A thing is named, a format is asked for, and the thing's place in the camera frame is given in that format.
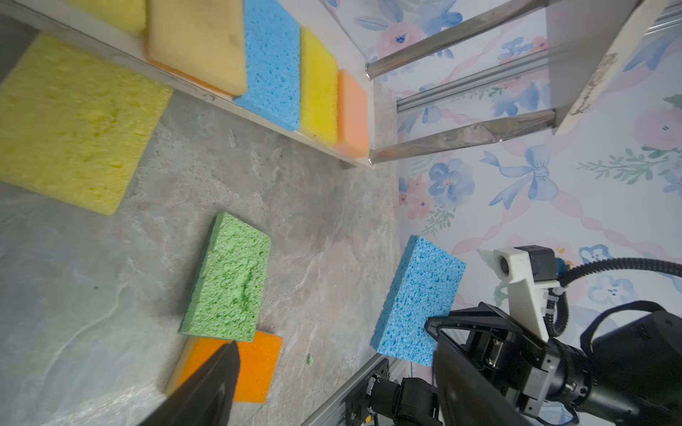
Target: shelf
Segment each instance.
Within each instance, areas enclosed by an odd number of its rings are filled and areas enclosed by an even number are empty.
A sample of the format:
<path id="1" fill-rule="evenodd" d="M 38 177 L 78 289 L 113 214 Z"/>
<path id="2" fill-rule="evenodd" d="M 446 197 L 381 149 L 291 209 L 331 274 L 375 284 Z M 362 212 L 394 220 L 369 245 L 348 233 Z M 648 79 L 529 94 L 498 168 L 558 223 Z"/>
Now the shelf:
<path id="1" fill-rule="evenodd" d="M 364 57 L 321 2 L 280 0 L 280 4 L 301 26 L 310 27 L 315 32 L 327 49 L 336 57 L 339 68 L 347 69 L 367 93 L 370 148 L 372 148 L 374 146 L 374 94 L 372 82 L 364 74 Z M 348 158 L 299 132 L 290 132 L 236 105 L 230 96 L 212 91 L 181 76 L 157 68 L 147 62 L 141 38 L 124 33 L 71 5 L 66 0 L 0 0 L 0 14 L 5 14 L 40 31 L 60 37 L 84 50 L 136 70 L 176 90 L 188 93 L 218 108 L 288 136 L 347 164 L 365 170 L 373 169 L 367 158 Z"/>

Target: blue bow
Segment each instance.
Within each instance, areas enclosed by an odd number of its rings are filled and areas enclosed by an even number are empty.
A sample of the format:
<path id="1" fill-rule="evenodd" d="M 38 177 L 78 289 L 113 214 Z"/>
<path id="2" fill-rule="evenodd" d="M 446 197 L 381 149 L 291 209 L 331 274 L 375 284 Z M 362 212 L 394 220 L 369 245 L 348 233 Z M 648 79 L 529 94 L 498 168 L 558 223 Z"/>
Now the blue bow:
<path id="1" fill-rule="evenodd" d="M 493 154 L 484 151 L 486 155 L 481 161 L 483 163 L 491 164 L 500 169 L 500 173 L 504 177 L 521 177 L 528 175 L 516 183 L 512 183 L 509 187 L 497 194 L 489 205 L 494 206 L 500 201 L 504 201 L 505 208 L 509 210 L 514 201 L 516 194 L 524 186 L 531 184 L 528 190 L 528 198 L 531 200 L 554 200 L 559 194 L 559 189 L 556 183 L 549 179 L 549 170 L 547 164 L 550 162 L 550 154 L 544 145 L 535 145 L 526 150 L 526 161 L 530 166 L 514 166 L 503 167 L 500 166 L 500 161 Z"/>

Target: floral wallpaper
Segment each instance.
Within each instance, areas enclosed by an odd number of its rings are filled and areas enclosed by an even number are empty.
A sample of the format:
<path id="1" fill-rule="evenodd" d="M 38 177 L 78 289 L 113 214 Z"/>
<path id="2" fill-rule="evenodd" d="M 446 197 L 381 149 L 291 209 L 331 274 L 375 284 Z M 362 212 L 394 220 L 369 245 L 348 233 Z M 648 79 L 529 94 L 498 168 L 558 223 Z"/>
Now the floral wallpaper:
<path id="1" fill-rule="evenodd" d="M 506 0 L 322 0 L 373 62 Z M 546 47 L 545 12 L 478 35 L 392 71 L 381 80 L 397 98 L 444 85 Z"/>
<path id="2" fill-rule="evenodd" d="M 500 44 L 496 59 L 532 50 L 528 40 Z M 507 289 L 490 268 L 499 247 L 551 247 L 572 266 L 626 256 L 682 262 L 680 69 L 682 30 L 654 33 L 570 134 L 400 161 L 401 241 L 423 235 L 468 264 L 453 309 L 481 301 L 508 308 Z M 549 108 L 549 84 L 539 70 L 403 112 L 399 139 Z M 600 312 L 630 301 L 655 301 L 682 316 L 682 279 L 670 275 L 609 271 L 572 283 L 567 295 L 561 340 L 575 346 Z M 639 315 L 612 316 L 597 333 Z M 558 404 L 542 415 L 570 419 Z M 587 414 L 580 420 L 609 424 Z"/>

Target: blue sponge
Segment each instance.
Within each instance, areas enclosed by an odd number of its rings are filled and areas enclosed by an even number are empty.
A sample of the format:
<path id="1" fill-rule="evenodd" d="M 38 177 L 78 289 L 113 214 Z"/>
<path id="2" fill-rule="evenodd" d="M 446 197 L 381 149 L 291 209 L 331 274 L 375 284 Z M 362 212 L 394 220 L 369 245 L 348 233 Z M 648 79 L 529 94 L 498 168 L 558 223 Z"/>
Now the blue sponge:
<path id="1" fill-rule="evenodd" d="M 465 268 L 463 261 L 411 236 L 376 324 L 372 347 L 430 367 L 436 341 L 424 331 L 426 319 L 450 312 Z"/>
<path id="2" fill-rule="evenodd" d="M 287 130 L 301 125 L 301 28 L 277 0 L 244 0 L 248 92 L 235 103 Z"/>

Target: green sponge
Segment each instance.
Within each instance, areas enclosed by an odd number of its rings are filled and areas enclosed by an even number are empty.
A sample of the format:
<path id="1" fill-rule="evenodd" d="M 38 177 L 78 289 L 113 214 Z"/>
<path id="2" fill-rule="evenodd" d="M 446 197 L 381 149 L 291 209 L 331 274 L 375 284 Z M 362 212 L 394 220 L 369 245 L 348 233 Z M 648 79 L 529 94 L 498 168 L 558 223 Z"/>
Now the green sponge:
<path id="1" fill-rule="evenodd" d="M 180 333 L 253 341 L 269 254 L 270 237 L 219 214 Z"/>

